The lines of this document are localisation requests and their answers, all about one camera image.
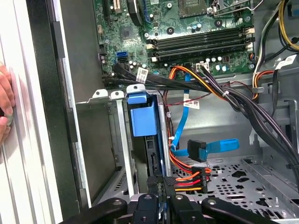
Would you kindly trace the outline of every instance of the blue plastic bracket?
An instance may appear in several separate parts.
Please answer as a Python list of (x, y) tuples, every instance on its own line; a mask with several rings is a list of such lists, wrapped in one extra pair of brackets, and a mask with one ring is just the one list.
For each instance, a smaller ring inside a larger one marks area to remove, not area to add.
[[(147, 102), (146, 93), (130, 94), (128, 104), (144, 104)], [(155, 101), (153, 100), (151, 106), (131, 109), (131, 120), (133, 136), (149, 136), (157, 134), (157, 121), (155, 113)]]
[(129, 95), (128, 104), (144, 104), (147, 102), (146, 93), (133, 93)]

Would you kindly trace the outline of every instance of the white cable label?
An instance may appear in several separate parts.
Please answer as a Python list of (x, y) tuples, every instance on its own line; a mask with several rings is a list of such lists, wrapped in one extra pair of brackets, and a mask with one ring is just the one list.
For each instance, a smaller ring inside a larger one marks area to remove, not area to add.
[(296, 58), (297, 55), (291, 55), (289, 57), (287, 57), (284, 61), (281, 61), (277, 66), (276, 66), (276, 69), (281, 69), (282, 67), (284, 66), (287, 66), (287, 65), (290, 65), (290, 64), (293, 64), (293, 62), (295, 61), (295, 58)]
[(197, 109), (199, 110), (199, 101), (198, 100), (192, 100), (192, 101), (188, 101), (190, 99), (188, 98), (185, 98), (184, 99), (184, 106), (185, 107), (189, 107), (189, 108), (192, 108), (192, 109)]
[(151, 5), (159, 4), (159, 0), (150, 0)]
[(136, 81), (145, 84), (148, 73), (149, 71), (147, 69), (139, 67), (137, 71)]

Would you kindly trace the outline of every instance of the ram slot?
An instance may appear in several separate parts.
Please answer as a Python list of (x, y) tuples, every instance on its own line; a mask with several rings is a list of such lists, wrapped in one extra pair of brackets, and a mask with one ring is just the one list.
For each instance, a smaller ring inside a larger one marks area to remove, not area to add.
[(202, 46), (194, 46), (184, 49), (174, 49), (168, 51), (159, 51), (150, 53), (150, 57), (154, 57), (157, 59), (158, 62), (166, 62), (166, 61), (173, 61), (176, 59), (184, 59), (190, 57), (201, 57), (201, 56), (209, 56), (215, 54), (223, 54), (228, 52), (234, 51), (241, 51), (245, 50), (250, 40), (246, 43), (239, 43), (239, 44), (230, 44), (227, 43), (218, 44), (214, 47), (205, 48)]
[(213, 31), (209, 33), (200, 33), (200, 34), (192, 34), (192, 35), (186, 35), (186, 36), (178, 36), (173, 38), (167, 38), (167, 39), (161, 39), (161, 40), (147, 40), (147, 43), (154, 44), (159, 46), (160, 44), (168, 44), (173, 42), (180, 42), (182, 40), (185, 40), (186, 38), (193, 40), (198, 38), (212, 38), (215, 36), (223, 36), (223, 35), (245, 35), (246, 29), (244, 28), (233, 28), (233, 29), (226, 29), (226, 30), (219, 30), (219, 31)]
[(184, 48), (190, 45), (207, 45), (219, 42), (231, 42), (235, 40), (239, 40), (239, 35), (225, 35), (225, 36), (215, 36), (212, 38), (202, 38), (202, 39), (189, 39), (186, 38), (181, 42), (173, 42), (168, 44), (159, 44), (157, 46), (157, 50), (164, 50), (164, 49), (175, 49), (175, 48)]

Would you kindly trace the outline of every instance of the sata port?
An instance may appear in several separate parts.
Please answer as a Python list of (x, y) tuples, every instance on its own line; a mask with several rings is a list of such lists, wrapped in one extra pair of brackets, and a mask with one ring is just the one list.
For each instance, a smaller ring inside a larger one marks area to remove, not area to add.
[(116, 57), (128, 57), (128, 52), (127, 51), (121, 51), (116, 53)]
[(120, 58), (117, 59), (117, 62), (127, 63), (128, 62), (128, 57), (120, 57)]

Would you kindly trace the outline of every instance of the motherboard chip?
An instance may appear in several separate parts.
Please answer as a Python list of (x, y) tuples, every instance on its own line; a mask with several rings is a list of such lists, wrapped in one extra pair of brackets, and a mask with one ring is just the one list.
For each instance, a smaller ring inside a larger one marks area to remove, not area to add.
[(133, 39), (133, 27), (121, 27), (121, 40), (130, 41)]
[(205, 0), (178, 0), (179, 17), (191, 17), (206, 13)]

